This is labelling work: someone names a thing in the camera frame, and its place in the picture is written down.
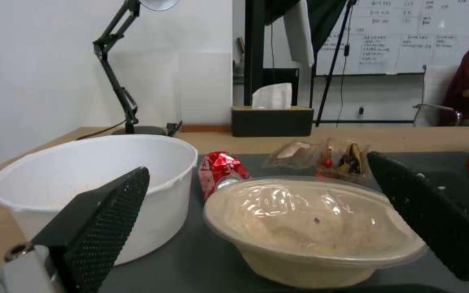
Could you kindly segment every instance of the white chair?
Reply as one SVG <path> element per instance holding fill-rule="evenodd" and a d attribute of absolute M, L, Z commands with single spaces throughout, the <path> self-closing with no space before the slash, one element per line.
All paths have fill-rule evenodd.
<path fill-rule="evenodd" d="M 417 109 L 414 126 L 437 126 L 439 111 L 454 112 L 455 125 L 461 124 L 462 114 L 451 107 L 442 106 L 446 91 L 454 78 L 458 65 L 434 66 L 423 65 L 423 96 L 421 103 L 414 106 Z"/>

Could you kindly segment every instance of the lamp shade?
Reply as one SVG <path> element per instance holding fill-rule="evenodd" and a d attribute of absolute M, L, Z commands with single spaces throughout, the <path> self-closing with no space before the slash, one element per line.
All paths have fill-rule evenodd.
<path fill-rule="evenodd" d="M 177 5 L 179 0 L 140 0 L 141 4 L 153 11 L 166 11 Z"/>

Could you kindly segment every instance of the black mat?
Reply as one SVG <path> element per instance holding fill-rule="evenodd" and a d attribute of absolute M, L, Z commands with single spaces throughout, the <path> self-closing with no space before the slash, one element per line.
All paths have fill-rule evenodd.
<path fill-rule="evenodd" d="M 400 153 L 392 156 L 414 168 L 469 172 L 463 167 L 467 157 L 464 153 Z M 313 174 L 313 170 L 302 173 L 264 171 L 259 166 L 265 155 L 237 157 L 253 177 Z M 370 187 L 378 188 L 374 183 Z M 100 291 L 244 293 L 292 290 L 254 274 L 234 245 L 209 230 L 203 221 L 202 210 L 201 189 L 194 171 L 188 218 L 180 232 L 151 254 L 115 267 Z M 469 282 L 456 279 L 431 251 L 413 263 L 380 269 L 357 286 L 394 284 L 428 285 L 450 293 L 469 293 Z"/>

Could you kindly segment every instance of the clear plastic lid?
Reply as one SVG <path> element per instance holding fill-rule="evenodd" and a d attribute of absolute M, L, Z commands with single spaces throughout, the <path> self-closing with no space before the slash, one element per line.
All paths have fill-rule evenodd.
<path fill-rule="evenodd" d="M 300 261 L 388 267 L 421 256 L 425 248 L 384 195 L 339 180 L 243 181 L 214 193 L 204 215 L 238 246 Z"/>

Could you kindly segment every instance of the snack package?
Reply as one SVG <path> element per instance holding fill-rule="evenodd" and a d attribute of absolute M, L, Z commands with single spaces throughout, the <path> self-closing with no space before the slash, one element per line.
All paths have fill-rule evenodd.
<path fill-rule="evenodd" d="M 220 184 L 251 178 L 242 162 L 228 152 L 210 152 L 199 165 L 199 181 L 203 199 L 215 191 Z"/>
<path fill-rule="evenodd" d="M 316 176 L 352 182 L 361 182 L 369 176 L 368 144 L 329 138 L 322 145 L 316 162 Z"/>
<path fill-rule="evenodd" d="M 319 153 L 319 144 L 310 144 L 298 140 L 291 141 L 270 154 L 262 164 L 262 168 L 305 169 L 314 167 Z"/>

